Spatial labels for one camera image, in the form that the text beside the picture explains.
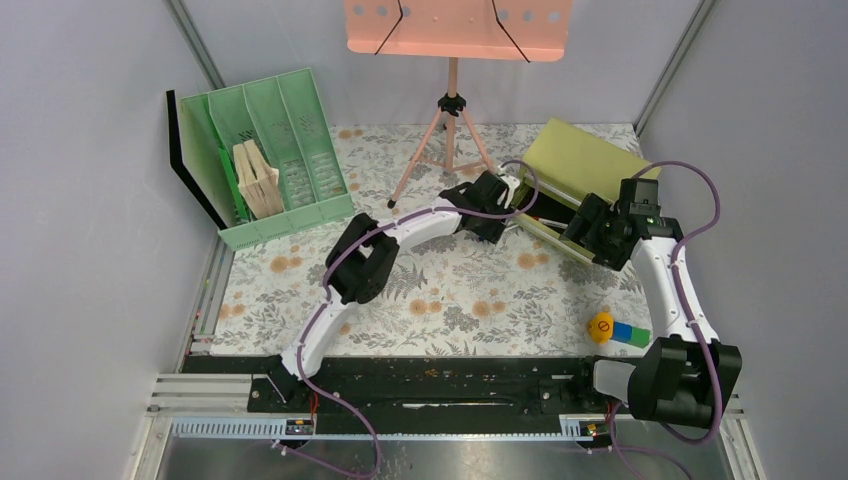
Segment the red whiteboard marker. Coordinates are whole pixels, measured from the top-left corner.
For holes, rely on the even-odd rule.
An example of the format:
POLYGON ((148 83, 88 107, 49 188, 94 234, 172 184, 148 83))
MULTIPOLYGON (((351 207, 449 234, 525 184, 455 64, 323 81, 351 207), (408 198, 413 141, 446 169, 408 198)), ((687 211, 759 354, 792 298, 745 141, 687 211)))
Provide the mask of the red whiteboard marker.
POLYGON ((541 217, 535 217, 535 220, 537 222, 541 223, 542 225, 545 225, 545 226, 547 226, 549 228, 553 228, 553 229, 565 230, 568 227, 567 223, 559 222, 559 221, 556 221, 556 220, 545 219, 545 218, 541 218, 541 217))

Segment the yellow-green drawer cabinet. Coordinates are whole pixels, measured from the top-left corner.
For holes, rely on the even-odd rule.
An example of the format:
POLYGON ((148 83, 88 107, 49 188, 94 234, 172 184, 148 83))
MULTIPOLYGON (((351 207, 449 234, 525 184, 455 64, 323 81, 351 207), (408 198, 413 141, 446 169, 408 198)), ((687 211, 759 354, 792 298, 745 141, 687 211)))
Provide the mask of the yellow-green drawer cabinet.
POLYGON ((621 180, 648 165, 632 125, 573 125, 555 117, 541 128, 523 161, 522 183, 513 205, 526 205, 537 188, 539 196, 533 204, 537 211, 522 214, 513 222, 584 264, 592 262, 593 254, 562 239, 557 230, 543 222, 565 224, 567 214, 574 213, 590 193, 614 202, 621 180))

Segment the purple 52-storey treehouse book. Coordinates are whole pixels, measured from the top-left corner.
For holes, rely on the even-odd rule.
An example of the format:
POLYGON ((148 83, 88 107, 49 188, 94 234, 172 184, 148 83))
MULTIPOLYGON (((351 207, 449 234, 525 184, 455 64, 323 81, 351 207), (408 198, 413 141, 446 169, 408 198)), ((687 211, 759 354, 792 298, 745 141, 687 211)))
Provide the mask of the purple 52-storey treehouse book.
POLYGON ((249 154, 243 143, 233 146, 233 158, 240 194, 257 219, 266 218, 269 211, 265 205, 256 172, 252 167, 249 154))

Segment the green plastic folder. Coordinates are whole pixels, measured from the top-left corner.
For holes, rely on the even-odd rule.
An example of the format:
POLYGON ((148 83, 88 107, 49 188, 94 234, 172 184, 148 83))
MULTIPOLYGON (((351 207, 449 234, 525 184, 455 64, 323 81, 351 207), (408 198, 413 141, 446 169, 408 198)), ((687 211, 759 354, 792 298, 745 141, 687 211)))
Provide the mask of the green plastic folder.
POLYGON ((202 94, 203 96, 203 109, 206 116, 206 121, 208 123, 211 134, 214 138, 214 142, 216 144, 216 149, 218 152, 219 160, 222 165, 222 169, 224 172, 224 178, 226 181, 227 192, 229 193, 231 200, 234 203, 234 215, 235 215, 235 224, 242 225, 248 223, 252 217, 247 207, 247 204, 242 197, 238 185, 234 163, 232 160, 232 155, 227 148, 226 142, 219 131, 217 123, 212 115, 212 107, 211 107, 211 93, 206 92, 202 94))

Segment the white sketch pad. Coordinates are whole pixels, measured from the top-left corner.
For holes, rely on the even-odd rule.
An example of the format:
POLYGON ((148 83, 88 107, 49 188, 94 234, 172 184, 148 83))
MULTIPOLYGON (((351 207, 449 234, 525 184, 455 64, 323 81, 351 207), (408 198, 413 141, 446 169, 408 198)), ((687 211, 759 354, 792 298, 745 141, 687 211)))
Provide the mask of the white sketch pad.
POLYGON ((172 170, 219 229, 234 226, 234 203, 206 121, 202 94, 180 98, 168 90, 165 101, 172 170))

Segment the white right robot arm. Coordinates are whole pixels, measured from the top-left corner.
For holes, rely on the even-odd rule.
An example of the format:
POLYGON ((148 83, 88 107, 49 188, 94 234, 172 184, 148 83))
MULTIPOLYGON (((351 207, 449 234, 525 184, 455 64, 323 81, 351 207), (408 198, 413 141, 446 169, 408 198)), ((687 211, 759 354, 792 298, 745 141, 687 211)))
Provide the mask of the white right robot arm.
POLYGON ((632 266, 653 330, 639 360, 592 359, 573 396, 589 412, 614 398, 639 420, 717 429, 741 372, 741 353, 709 325, 688 273, 686 238, 677 220, 662 216, 658 191, 653 179, 626 178, 614 202, 590 193, 563 234, 597 265, 632 266))

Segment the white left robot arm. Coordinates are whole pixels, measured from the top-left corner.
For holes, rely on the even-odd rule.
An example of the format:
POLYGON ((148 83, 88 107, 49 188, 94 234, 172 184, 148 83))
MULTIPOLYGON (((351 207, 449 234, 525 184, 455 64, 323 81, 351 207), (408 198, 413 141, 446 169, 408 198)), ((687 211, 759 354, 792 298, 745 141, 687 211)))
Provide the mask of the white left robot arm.
POLYGON ((268 373, 272 398, 288 411, 307 404, 307 380, 318 373, 340 325, 380 295, 399 253, 462 231, 497 243, 507 221, 518 215, 511 203, 520 185, 513 175, 485 171, 399 219, 354 216, 326 258, 322 301, 281 353, 281 365, 268 373))

